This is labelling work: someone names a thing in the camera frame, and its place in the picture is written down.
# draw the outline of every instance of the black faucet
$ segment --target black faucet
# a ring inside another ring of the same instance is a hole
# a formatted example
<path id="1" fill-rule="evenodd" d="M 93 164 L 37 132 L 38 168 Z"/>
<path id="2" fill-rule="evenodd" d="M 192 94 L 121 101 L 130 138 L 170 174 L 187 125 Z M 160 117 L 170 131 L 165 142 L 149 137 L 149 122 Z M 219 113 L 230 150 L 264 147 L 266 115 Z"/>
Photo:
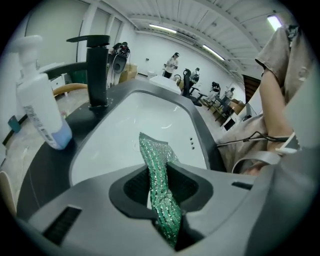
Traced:
<path id="1" fill-rule="evenodd" d="M 54 79 L 64 73 L 86 70 L 90 108 L 107 107 L 107 61 L 110 36 L 84 35 L 70 38 L 67 42 L 76 43 L 86 40 L 86 62 L 77 62 L 51 68 L 44 73 Z"/>

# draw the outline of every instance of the ceiling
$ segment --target ceiling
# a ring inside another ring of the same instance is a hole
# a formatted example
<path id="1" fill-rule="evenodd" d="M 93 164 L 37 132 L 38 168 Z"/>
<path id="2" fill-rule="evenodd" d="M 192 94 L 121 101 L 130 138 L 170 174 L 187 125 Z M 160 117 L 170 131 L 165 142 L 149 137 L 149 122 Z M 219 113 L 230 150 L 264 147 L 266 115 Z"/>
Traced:
<path id="1" fill-rule="evenodd" d="M 243 83 L 243 75 L 259 78 L 254 58 L 274 30 L 267 17 L 285 12 L 270 0 L 104 0 L 127 17 L 138 33 L 167 38 L 205 55 Z M 186 35 L 151 28 L 160 25 Z M 225 61 L 208 51 L 205 44 Z"/>

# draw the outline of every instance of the bottle label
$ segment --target bottle label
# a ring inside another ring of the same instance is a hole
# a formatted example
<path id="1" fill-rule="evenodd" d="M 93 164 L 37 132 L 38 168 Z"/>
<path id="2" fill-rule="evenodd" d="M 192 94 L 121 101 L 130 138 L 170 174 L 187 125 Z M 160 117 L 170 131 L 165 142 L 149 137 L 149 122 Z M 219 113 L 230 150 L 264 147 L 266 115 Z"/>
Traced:
<path id="1" fill-rule="evenodd" d="M 36 127 L 36 129 L 40 132 L 40 134 L 42 135 L 42 137 L 45 139 L 45 141 L 54 149 L 58 149 L 59 146 L 58 144 L 55 142 L 54 138 L 52 137 L 51 134 L 48 133 L 48 131 L 45 129 L 43 123 L 40 121 L 40 119 L 38 118 L 37 114 L 35 113 L 34 108 L 32 107 L 32 105 L 29 106 L 25 106 L 23 107 L 27 116 L 29 117 L 29 119 L 31 120 L 32 124 Z"/>

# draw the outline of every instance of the green sequined cloth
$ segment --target green sequined cloth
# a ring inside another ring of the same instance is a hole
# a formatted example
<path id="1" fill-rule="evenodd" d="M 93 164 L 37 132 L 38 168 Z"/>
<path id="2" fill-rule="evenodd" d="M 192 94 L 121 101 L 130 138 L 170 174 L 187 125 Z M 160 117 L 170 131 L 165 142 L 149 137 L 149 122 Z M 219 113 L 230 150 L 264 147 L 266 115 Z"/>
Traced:
<path id="1" fill-rule="evenodd" d="M 181 209 L 168 185 L 167 163 L 178 162 L 167 142 L 139 134 L 140 152 L 149 169 L 151 207 L 158 215 L 158 230 L 175 247 L 181 221 Z"/>

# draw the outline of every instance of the soap dispenser bottle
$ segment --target soap dispenser bottle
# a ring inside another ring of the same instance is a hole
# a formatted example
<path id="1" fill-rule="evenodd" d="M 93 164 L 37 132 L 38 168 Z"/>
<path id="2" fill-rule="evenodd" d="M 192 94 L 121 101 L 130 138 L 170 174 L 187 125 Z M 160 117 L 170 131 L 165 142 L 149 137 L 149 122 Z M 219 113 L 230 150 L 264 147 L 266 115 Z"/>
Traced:
<path id="1" fill-rule="evenodd" d="M 59 112 L 50 80 L 37 71 L 39 35 L 19 38 L 12 42 L 11 52 L 19 54 L 21 80 L 16 95 L 33 126 L 54 149 L 63 150 L 72 138 L 71 129 Z"/>

